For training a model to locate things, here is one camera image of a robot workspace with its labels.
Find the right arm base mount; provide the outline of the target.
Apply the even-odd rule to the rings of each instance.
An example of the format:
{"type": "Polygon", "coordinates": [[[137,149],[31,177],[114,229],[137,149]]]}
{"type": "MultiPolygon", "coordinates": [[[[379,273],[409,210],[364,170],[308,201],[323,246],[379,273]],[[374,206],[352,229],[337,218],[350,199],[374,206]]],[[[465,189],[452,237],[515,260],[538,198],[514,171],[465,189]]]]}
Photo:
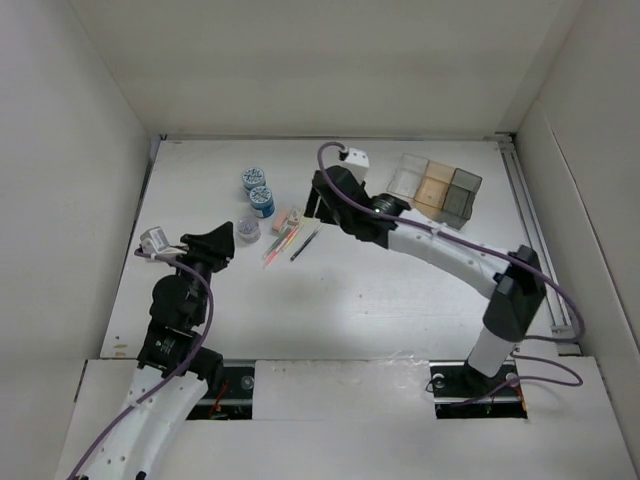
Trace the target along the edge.
{"type": "Polygon", "coordinates": [[[486,377],[463,361],[429,363],[425,390],[432,394],[436,418],[527,419],[523,394],[518,385],[507,385],[517,375],[514,361],[506,361],[494,377],[486,377]]]}

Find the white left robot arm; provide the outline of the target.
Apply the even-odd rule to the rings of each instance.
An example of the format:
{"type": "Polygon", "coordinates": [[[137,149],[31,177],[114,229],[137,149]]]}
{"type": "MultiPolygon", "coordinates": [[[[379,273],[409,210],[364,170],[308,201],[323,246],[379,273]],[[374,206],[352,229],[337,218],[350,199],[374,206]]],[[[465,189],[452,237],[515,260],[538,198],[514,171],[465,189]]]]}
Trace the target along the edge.
{"type": "Polygon", "coordinates": [[[145,234],[135,256],[174,273],[156,282],[150,322],[118,415],[87,448],[72,479],[151,479],[196,404],[222,387],[224,360],[204,347],[214,319],[213,274],[235,254],[234,225],[185,234],[178,247],[145,234]]]}

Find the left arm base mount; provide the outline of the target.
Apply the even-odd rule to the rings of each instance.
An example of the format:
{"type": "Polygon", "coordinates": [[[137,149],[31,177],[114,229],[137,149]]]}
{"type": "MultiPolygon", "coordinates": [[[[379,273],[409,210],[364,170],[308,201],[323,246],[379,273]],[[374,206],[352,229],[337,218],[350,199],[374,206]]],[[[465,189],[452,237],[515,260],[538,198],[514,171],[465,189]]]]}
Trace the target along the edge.
{"type": "Polygon", "coordinates": [[[187,416],[188,420],[251,420],[255,365],[225,366],[220,384],[210,389],[187,416]]]}

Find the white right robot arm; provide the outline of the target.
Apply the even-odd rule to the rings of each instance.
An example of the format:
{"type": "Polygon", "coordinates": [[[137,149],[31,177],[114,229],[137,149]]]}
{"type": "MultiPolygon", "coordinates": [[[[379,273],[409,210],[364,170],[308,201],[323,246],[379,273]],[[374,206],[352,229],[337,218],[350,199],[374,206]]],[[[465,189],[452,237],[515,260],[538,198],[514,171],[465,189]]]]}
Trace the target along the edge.
{"type": "Polygon", "coordinates": [[[497,384],[503,362],[524,340],[546,297],[534,250],[522,245],[495,251],[474,244],[393,195],[368,196],[364,185],[341,166],[314,173],[305,214],[359,241],[422,260],[485,297],[483,327],[465,361],[462,381],[476,394],[497,384]]]}

